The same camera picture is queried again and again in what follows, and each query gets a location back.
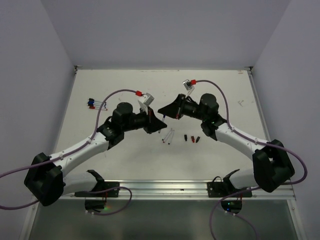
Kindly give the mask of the red marker pen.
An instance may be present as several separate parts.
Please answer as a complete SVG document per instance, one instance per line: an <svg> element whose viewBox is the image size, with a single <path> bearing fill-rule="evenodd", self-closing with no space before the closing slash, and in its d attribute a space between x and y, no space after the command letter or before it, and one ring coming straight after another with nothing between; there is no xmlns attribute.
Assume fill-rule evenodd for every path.
<svg viewBox="0 0 320 240"><path fill-rule="evenodd" d="M88 108L92 110L99 110L99 109L101 109L102 111L108 110L105 106L99 106L99 105L88 105Z"/></svg>
<svg viewBox="0 0 320 240"><path fill-rule="evenodd" d="M169 132L169 133L164 137L164 139L162 140L162 143L165 143L165 142L166 142L166 140L167 140L167 138L170 136L170 134L171 134L171 132Z"/></svg>

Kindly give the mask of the blue marker pen top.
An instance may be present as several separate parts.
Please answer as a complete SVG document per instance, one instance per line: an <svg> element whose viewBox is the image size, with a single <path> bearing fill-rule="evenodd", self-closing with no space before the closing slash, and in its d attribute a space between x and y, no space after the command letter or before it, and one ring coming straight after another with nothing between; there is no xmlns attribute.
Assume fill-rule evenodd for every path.
<svg viewBox="0 0 320 240"><path fill-rule="evenodd" d="M101 105L101 104L106 104L105 102L102 102L102 101L98 101L98 100L95 100L93 98L89 98L88 101L87 101L87 104L88 105Z"/></svg>

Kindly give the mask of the black marker pen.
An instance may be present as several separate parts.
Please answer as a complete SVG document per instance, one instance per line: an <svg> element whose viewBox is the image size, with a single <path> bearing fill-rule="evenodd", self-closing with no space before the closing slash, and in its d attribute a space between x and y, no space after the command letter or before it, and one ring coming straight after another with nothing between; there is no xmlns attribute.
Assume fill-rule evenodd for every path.
<svg viewBox="0 0 320 240"><path fill-rule="evenodd" d="M171 131L171 135L170 135L169 140L167 142L168 145L170 145L172 143L172 140L173 140L173 137L174 137L174 133L175 133L175 130L173 129Z"/></svg>
<svg viewBox="0 0 320 240"><path fill-rule="evenodd" d="M168 133L162 138L162 142L165 143L168 137L171 135L173 129L171 128Z"/></svg>

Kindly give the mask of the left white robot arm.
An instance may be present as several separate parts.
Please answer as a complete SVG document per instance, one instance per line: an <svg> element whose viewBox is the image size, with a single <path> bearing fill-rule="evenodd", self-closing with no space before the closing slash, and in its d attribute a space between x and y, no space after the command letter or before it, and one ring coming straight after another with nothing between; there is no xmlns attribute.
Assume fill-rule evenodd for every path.
<svg viewBox="0 0 320 240"><path fill-rule="evenodd" d="M69 193L64 179L73 169L116 146L124 139L126 132L143 129L147 134L152 134L166 127L151 107L134 113L130 103L121 102L112 115L96 129L94 136L51 156L43 152L36 155L24 179L24 185L43 206L49 206L63 194Z"/></svg>

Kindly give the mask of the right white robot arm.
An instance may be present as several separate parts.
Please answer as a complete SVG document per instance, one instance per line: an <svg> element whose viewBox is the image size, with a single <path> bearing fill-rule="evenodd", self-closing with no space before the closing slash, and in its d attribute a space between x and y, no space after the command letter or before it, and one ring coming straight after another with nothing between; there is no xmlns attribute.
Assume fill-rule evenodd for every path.
<svg viewBox="0 0 320 240"><path fill-rule="evenodd" d="M221 187L227 196L235 196L250 187L259 187L271 193L295 174L280 141L275 139L268 142L253 138L229 126L227 120L219 114L219 104L213 94L203 94L199 102L179 94L172 103L160 108L158 113L177 120L183 116L200 120L201 129L207 137L227 144L252 161L252 168L236 169L222 179Z"/></svg>

